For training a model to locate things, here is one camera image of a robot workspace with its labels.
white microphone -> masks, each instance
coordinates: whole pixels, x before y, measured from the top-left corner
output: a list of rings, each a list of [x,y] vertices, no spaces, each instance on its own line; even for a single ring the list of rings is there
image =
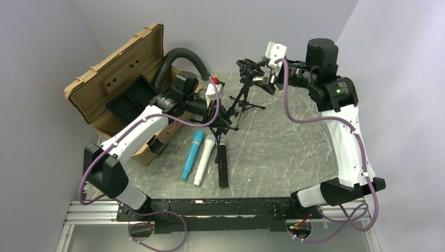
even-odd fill
[[[206,166],[208,163],[208,159],[210,157],[211,151],[215,146],[216,139],[213,135],[208,135],[206,141],[204,142],[204,151],[199,160],[198,170],[195,175],[195,182],[193,183],[196,186],[201,185],[201,180],[203,180],[204,172],[206,171]]]

gray wall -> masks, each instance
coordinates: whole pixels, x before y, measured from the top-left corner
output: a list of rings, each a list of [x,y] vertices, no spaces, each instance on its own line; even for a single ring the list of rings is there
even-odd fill
[[[63,98],[103,59],[72,1],[0,4],[0,251],[54,251],[95,139]]]
[[[360,0],[340,38],[369,159],[387,181],[383,251],[445,251],[445,3]]]
[[[106,55],[151,23],[164,23],[164,52],[187,47],[210,71],[238,70],[238,59],[260,60],[267,42],[304,59],[314,37],[337,40],[357,0],[147,1],[74,0]],[[178,60],[175,65],[190,70]]]

microphone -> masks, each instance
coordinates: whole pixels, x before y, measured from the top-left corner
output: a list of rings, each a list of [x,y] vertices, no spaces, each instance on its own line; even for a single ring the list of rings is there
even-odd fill
[[[215,146],[216,139],[213,135],[208,135],[206,141],[204,143],[204,151],[201,156],[201,160],[199,160],[198,171],[196,171],[195,182],[194,185],[201,185],[201,180],[203,180],[204,172],[206,171],[206,166],[208,163],[208,159],[211,154],[211,150],[213,146]]]
[[[227,154],[226,154],[226,144],[227,140],[222,135],[219,140],[218,146],[218,178],[219,178],[219,188],[229,187],[229,175],[227,172]]]
[[[193,142],[192,146],[190,147],[190,151],[188,151],[187,160],[184,164],[184,169],[182,173],[182,180],[185,181],[188,177],[188,174],[192,170],[193,162],[196,158],[196,153],[198,153],[199,145],[203,141],[204,138],[204,131],[203,130],[197,130],[195,132],[195,135],[193,135]]]

gray marble tabletop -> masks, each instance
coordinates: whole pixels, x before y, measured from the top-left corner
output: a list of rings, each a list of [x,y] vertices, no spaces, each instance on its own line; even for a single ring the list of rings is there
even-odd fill
[[[226,83],[223,105],[232,104],[229,95],[236,96],[241,88],[239,74],[216,73]],[[125,166],[130,181],[151,198],[221,198],[278,197],[318,184],[337,176],[337,161],[327,126],[323,122],[295,124],[284,113],[283,92],[272,96],[261,88],[250,89],[248,101],[265,106],[265,110],[250,109],[242,114],[239,131],[229,131],[227,162],[229,184],[218,187],[218,167],[214,163],[216,148],[201,186],[193,184],[203,146],[199,148],[192,172],[182,181],[182,170],[192,136],[197,130],[182,126],[168,143],[167,149],[149,166],[135,159]],[[289,89],[289,107],[297,119],[319,116],[308,91]],[[87,198],[98,195],[95,188]]]

tan plastic case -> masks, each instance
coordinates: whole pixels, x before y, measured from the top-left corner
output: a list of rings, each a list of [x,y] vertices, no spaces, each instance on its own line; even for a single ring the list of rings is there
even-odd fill
[[[139,75],[144,75],[150,82],[153,81],[164,57],[163,36],[163,24],[156,23],[144,27],[125,45],[104,61],[90,67],[90,70],[77,77],[64,89],[65,98],[77,108],[85,122],[92,124],[95,132],[104,138],[109,139],[125,127],[105,105]],[[170,85],[179,71],[172,66],[162,87]],[[188,120],[189,117],[190,114],[185,113],[180,118]],[[180,126],[180,123],[171,123],[156,136],[161,142],[166,143]],[[147,144],[133,155],[142,165],[148,165],[155,156]]]

